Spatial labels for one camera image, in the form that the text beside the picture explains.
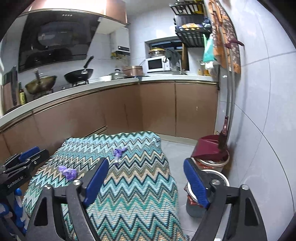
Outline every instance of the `stove burner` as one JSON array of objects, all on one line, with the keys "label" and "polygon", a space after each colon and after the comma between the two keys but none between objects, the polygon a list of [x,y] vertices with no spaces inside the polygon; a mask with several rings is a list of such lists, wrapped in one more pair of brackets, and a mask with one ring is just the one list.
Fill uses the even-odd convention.
[{"label": "stove burner", "polygon": [[54,92],[53,89],[49,90],[49,91],[43,91],[43,92],[40,92],[38,94],[35,94],[33,95],[33,100],[36,100],[36,99],[39,99],[45,95],[49,95],[49,94],[52,94]]},{"label": "stove burner", "polygon": [[74,84],[72,84],[72,87],[77,87],[77,86],[81,86],[81,85],[87,85],[89,83],[88,80],[86,81],[80,81],[80,82],[76,82]]}]

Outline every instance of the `purple toy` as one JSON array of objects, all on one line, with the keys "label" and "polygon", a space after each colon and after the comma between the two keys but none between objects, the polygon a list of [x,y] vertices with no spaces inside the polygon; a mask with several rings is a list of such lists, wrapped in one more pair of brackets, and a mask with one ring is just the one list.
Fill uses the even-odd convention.
[{"label": "purple toy", "polygon": [[122,148],[122,149],[119,149],[119,148],[115,148],[113,154],[115,156],[115,165],[118,164],[118,160],[119,158],[122,156],[122,153],[124,153],[125,151],[127,150],[126,147]]},{"label": "purple toy", "polygon": [[77,178],[77,171],[65,166],[59,166],[59,171],[66,177],[67,181],[73,181]]}]

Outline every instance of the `black frying pan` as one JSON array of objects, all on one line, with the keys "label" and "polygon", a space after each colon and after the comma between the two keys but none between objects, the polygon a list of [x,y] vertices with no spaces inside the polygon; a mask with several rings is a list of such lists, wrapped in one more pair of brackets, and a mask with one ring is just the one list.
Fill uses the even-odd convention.
[{"label": "black frying pan", "polygon": [[93,58],[94,58],[93,56],[91,56],[89,58],[89,60],[86,62],[85,66],[83,67],[84,69],[75,70],[75,71],[72,71],[70,73],[65,74],[64,77],[67,80],[67,82],[70,83],[70,84],[75,84],[75,83],[80,82],[80,81],[88,80],[91,77],[92,72],[94,70],[93,69],[87,69],[87,66],[89,65],[90,61]]}]

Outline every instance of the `white microwave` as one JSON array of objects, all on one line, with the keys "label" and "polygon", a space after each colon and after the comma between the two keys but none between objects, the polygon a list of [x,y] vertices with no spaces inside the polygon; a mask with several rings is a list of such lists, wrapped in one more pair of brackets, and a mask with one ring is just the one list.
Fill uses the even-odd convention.
[{"label": "white microwave", "polygon": [[146,59],[147,73],[170,71],[170,61],[165,56]]}]

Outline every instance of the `kitchen counter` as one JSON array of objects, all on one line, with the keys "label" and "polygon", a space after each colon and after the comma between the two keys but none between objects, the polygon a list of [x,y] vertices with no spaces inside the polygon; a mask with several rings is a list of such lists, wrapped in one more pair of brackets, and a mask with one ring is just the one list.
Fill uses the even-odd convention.
[{"label": "kitchen counter", "polygon": [[[209,83],[215,83],[215,80],[212,77],[209,76],[196,76],[196,75],[175,75],[175,74],[162,74],[162,75],[156,75],[156,76],[149,76],[149,77],[143,77],[140,83],[150,82],[150,81],[175,81],[175,82],[209,82]],[[0,128],[2,128],[4,125],[9,123],[10,121],[16,119],[17,117],[32,111],[40,106],[46,105],[48,103],[51,103],[53,101],[63,99],[68,96],[77,95],[79,93],[83,93],[86,91],[96,90],[100,88],[106,88],[106,87],[112,87],[117,85],[126,85],[126,84],[132,84],[139,82],[138,78],[128,78],[128,79],[120,79],[120,80],[111,80],[111,81],[104,81],[104,82],[97,82],[97,83],[91,83],[88,85],[82,85],[66,90],[61,90],[46,96],[43,96],[39,99],[33,100],[9,113],[2,116],[0,118]]]},{"label": "kitchen counter", "polygon": [[52,155],[68,138],[153,131],[198,140],[214,133],[217,83],[157,75],[82,85],[43,96],[0,118],[0,162],[34,146]]}]

